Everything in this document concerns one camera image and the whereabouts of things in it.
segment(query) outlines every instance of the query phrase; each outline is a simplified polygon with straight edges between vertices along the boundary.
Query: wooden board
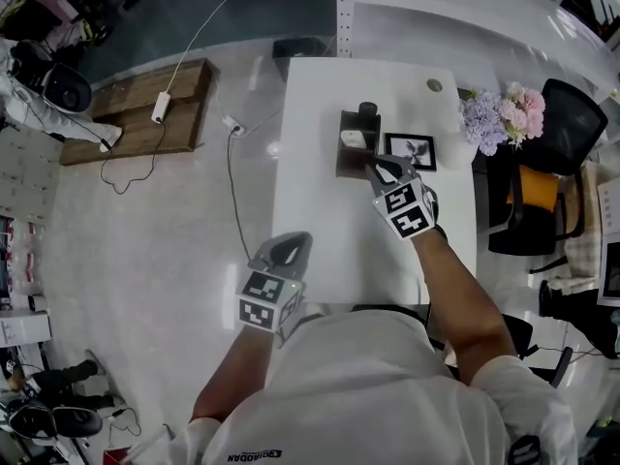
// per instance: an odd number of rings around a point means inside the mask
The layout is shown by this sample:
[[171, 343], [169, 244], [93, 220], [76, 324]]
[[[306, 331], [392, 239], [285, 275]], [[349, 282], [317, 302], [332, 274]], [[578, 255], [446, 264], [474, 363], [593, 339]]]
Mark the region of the wooden board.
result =
[[[154, 123], [150, 117], [157, 96], [166, 90], [173, 70], [174, 67], [166, 67], [97, 90], [91, 108], [93, 119], [123, 128], [123, 136], [111, 154], [102, 153], [99, 143], [67, 139], [60, 164], [73, 166], [108, 158], [152, 155], [164, 126]], [[157, 153], [194, 150], [210, 79], [211, 72], [204, 60], [181, 65], [170, 89], [172, 99], [165, 119], [166, 135]]]
[[60, 163], [63, 166], [88, 164], [110, 159], [152, 155], [164, 133], [157, 153], [179, 153], [194, 151], [198, 128], [196, 119], [201, 110], [200, 104], [179, 104], [173, 106], [166, 115], [164, 124], [151, 120], [152, 107], [123, 113], [124, 133], [112, 149], [112, 153], [102, 153], [99, 144], [79, 139], [68, 139], [63, 148]]

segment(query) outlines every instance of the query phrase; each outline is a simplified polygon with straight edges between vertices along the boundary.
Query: person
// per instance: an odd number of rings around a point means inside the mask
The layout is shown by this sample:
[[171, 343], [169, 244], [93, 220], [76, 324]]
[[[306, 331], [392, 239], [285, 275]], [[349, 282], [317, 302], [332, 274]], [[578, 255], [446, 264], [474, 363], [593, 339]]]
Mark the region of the person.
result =
[[570, 408], [516, 357], [493, 301], [437, 229], [412, 241], [459, 380], [402, 311], [302, 325], [268, 385], [272, 334], [245, 326], [163, 463], [576, 463]]
[[72, 394], [71, 385], [86, 381], [95, 375], [106, 375], [106, 369], [90, 351], [85, 351], [87, 359], [78, 365], [65, 369], [43, 370], [26, 377], [18, 364], [9, 363], [10, 357], [6, 352], [0, 356], [2, 370], [7, 377], [8, 388], [3, 393], [24, 393], [44, 403], [50, 409], [58, 406], [80, 407], [88, 410], [102, 410], [125, 404], [123, 398], [112, 392], [104, 395], [81, 396]]

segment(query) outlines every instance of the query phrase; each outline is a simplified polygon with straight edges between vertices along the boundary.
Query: chair leg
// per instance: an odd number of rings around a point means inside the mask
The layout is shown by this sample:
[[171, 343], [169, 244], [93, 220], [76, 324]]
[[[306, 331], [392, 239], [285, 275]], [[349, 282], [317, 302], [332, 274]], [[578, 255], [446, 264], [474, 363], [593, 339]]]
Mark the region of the chair leg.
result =
[[555, 376], [553, 377], [553, 381], [549, 382], [554, 388], [560, 386], [560, 383], [564, 378], [564, 374], [566, 374], [566, 371], [571, 364], [572, 356], [573, 348], [565, 348], [564, 352], [562, 352], [562, 355], [560, 356], [560, 361], [558, 361], [558, 364], [555, 367]]
[[559, 267], [561, 265], [566, 265], [568, 262], [569, 262], [569, 259], [565, 255], [561, 259], [548, 263], [547, 265], [541, 268], [530, 268], [530, 274], [538, 274], [539, 272], [547, 272], [548, 270], [551, 270], [552, 268]]

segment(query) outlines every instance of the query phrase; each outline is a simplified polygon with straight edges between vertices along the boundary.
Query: white table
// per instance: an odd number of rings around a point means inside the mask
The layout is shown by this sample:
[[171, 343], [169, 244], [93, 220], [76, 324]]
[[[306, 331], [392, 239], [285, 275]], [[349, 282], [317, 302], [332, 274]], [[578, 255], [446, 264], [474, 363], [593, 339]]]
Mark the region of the white table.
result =
[[[444, 89], [432, 92], [429, 78]], [[373, 102], [383, 133], [439, 137], [458, 130], [458, 96], [449, 71], [355, 59], [291, 61], [282, 123], [272, 235], [314, 237], [306, 301], [428, 303], [419, 260], [373, 208], [370, 183], [335, 176], [341, 110]], [[476, 209], [471, 167], [425, 172], [439, 197], [439, 222], [462, 262], [476, 272]]]

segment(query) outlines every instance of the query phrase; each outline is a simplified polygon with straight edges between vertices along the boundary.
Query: pants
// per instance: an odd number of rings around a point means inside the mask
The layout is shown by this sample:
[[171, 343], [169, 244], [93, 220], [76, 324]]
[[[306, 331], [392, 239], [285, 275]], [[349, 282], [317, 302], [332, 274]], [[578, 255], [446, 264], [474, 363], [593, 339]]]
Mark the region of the pants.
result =
[[561, 295], [553, 291], [546, 304], [546, 315], [559, 321], [570, 322], [588, 341], [607, 358], [616, 359], [618, 326], [611, 321], [611, 306], [597, 304], [599, 290]]
[[73, 367], [61, 370], [46, 370], [32, 375], [32, 379], [41, 388], [39, 399], [54, 408], [60, 405], [70, 407], [80, 407], [89, 410], [100, 410], [102, 408], [112, 408], [114, 400], [112, 396], [73, 396], [72, 394], [61, 394], [73, 383], [85, 381], [97, 374], [97, 363], [93, 360], [86, 360]]

